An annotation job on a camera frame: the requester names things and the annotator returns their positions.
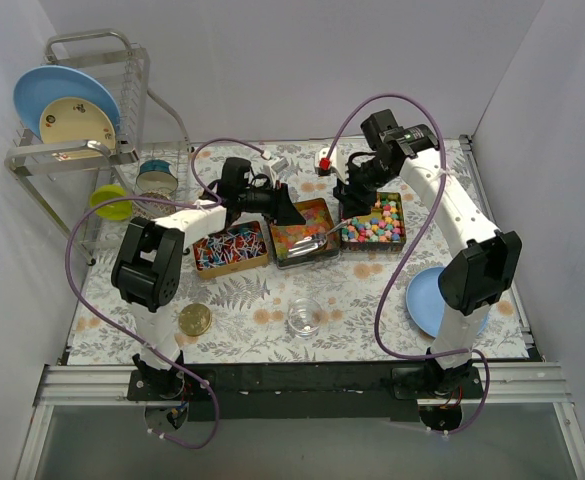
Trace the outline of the tin of gummy candies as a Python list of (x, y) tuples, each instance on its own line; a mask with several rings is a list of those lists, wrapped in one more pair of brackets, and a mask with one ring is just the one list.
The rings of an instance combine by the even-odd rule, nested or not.
[(328, 205), (323, 198), (295, 203), (295, 208), (305, 218), (304, 225), (268, 225), (274, 262), (279, 269), (287, 269), (304, 264), (335, 258), (339, 255), (340, 240), (336, 233), (328, 236), (327, 244), (314, 252), (290, 257), (288, 250), (303, 238), (312, 234), (327, 232), (335, 226)]

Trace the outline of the tin of star candies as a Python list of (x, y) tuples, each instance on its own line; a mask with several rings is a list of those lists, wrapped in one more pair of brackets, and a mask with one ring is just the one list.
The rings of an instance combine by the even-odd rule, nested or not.
[(398, 253), (407, 242), (401, 195), (378, 192), (368, 215), (353, 217), (341, 229), (343, 251)]

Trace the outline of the silver metal scoop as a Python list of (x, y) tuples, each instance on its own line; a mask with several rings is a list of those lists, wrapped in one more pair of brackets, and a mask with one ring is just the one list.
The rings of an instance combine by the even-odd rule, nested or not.
[(321, 250), (327, 245), (328, 237), (337, 232), (338, 230), (342, 229), (343, 227), (347, 227), (350, 225), (350, 220), (344, 220), (333, 228), (326, 232), (319, 232), (315, 234), (311, 234), (309, 236), (304, 237), (303, 239), (294, 243), (288, 249), (288, 257), (289, 258), (296, 258), (299, 256), (307, 255), (318, 250)]

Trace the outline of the gold tin of lollipops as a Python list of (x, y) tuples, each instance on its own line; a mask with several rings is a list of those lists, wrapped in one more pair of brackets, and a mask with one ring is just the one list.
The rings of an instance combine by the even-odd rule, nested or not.
[(233, 225), (192, 245), (196, 271), (204, 280), (265, 266), (266, 239), (258, 221)]

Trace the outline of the clear glass bowl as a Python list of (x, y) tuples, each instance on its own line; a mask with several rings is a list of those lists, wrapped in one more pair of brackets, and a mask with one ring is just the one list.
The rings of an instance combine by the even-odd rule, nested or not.
[(296, 338), (307, 339), (314, 336), (321, 324), (322, 308), (314, 300), (299, 298), (288, 306), (286, 328)]

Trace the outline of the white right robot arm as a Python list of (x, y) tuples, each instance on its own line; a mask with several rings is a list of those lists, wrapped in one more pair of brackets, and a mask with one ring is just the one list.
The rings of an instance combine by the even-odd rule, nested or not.
[(426, 221), (441, 230), (452, 256), (437, 279), (444, 301), (440, 329), (419, 357), (418, 369), (404, 377), (406, 387), (447, 397), (470, 375), (480, 325), (511, 287), (522, 242), (516, 232), (502, 232), (483, 215), (448, 173), (434, 124), (404, 128), (390, 110), (382, 110), (364, 120), (361, 130), (372, 157), (337, 167), (333, 195), (342, 217), (370, 213), (378, 190), (401, 178), (428, 208)]

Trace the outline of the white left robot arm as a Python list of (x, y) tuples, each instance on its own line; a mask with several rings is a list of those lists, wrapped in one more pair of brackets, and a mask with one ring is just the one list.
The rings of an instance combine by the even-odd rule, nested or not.
[(185, 386), (175, 367), (181, 348), (172, 314), (165, 308), (177, 293), (187, 246), (226, 230), (244, 213), (256, 213), (278, 226), (306, 223), (290, 198), (288, 185), (255, 176), (247, 159), (229, 157), (221, 177), (192, 209), (167, 217), (131, 220), (111, 275), (128, 303), (143, 350), (133, 357), (142, 381), (162, 399), (177, 398)]

